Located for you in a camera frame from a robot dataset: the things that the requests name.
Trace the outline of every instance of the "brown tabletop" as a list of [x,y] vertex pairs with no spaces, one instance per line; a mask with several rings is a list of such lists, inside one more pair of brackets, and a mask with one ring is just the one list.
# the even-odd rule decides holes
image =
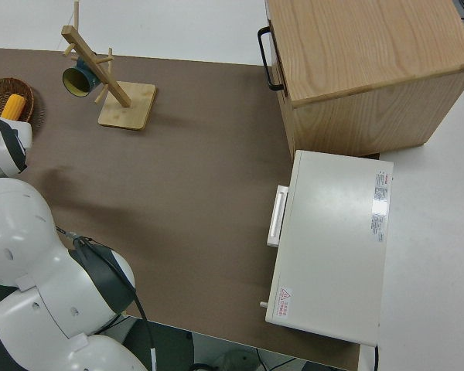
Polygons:
[[[275,265],[266,246],[277,184],[292,163],[260,66],[117,57],[118,80],[158,93],[143,131],[102,127],[101,105],[70,95],[60,52],[0,49],[0,78],[35,91],[33,147],[18,178],[65,230],[130,263],[148,318],[357,369],[359,346],[264,320]],[[131,307],[129,313],[138,315]]]

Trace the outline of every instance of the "warning label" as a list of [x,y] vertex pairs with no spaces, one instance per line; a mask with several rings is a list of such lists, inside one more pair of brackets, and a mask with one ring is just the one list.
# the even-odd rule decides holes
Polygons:
[[292,289],[280,287],[277,294],[277,305],[275,316],[280,318],[287,318],[288,311],[291,305]]

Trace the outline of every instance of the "wooden base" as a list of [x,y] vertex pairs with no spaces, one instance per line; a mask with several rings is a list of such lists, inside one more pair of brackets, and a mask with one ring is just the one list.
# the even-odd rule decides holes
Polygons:
[[118,81],[131,98],[131,106],[124,108],[109,92],[101,109],[98,124],[113,128],[141,130],[146,126],[149,111],[156,95],[155,85]]

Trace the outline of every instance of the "wooden mug tree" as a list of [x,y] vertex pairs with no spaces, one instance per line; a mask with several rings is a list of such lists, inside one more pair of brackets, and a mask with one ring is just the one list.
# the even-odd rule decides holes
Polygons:
[[[143,129],[155,99],[155,85],[116,81],[111,74],[111,64],[114,59],[112,49],[108,50],[107,57],[98,58],[78,32],[78,1],[74,2],[73,17],[74,26],[67,25],[62,28],[62,36],[69,43],[63,55],[68,56],[72,50],[75,50],[78,56],[83,59],[91,71],[104,84],[103,90],[95,100],[95,103],[100,102],[105,93],[108,92],[98,118],[98,124],[114,128]],[[105,62],[108,62],[107,70],[101,65]]]

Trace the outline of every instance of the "wooden peg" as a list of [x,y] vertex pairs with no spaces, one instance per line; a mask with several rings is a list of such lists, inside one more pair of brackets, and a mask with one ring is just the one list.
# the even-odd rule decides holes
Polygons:
[[99,60],[96,60],[96,63],[105,63],[110,62],[111,60],[114,60],[113,56],[106,56],[105,58],[100,58]]
[[[108,56],[112,56],[111,52],[111,48],[108,48]],[[108,73],[111,74],[111,60],[108,61]]]
[[74,28],[79,30],[79,1],[74,2]]
[[63,52],[63,56],[67,56],[70,52],[72,52],[72,49],[74,49],[75,47],[76,47],[76,44],[74,43],[69,44],[67,49],[65,49],[65,52]]
[[103,98],[103,96],[108,92],[108,85],[105,84],[103,86],[103,89],[101,90],[101,92],[98,94],[98,96],[96,97],[96,99],[94,100],[94,103],[98,104],[100,103],[100,100],[101,98]]

